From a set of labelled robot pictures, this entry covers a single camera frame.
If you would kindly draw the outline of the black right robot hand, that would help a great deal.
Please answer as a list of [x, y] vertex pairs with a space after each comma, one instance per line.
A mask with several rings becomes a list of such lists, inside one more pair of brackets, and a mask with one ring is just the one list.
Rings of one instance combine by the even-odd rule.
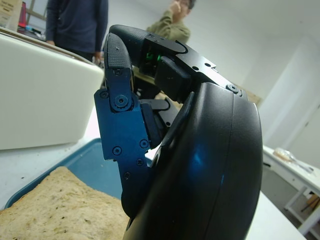
[[94, 95], [117, 162], [126, 240], [243, 240], [261, 189], [262, 128], [247, 94], [188, 45], [110, 27]]

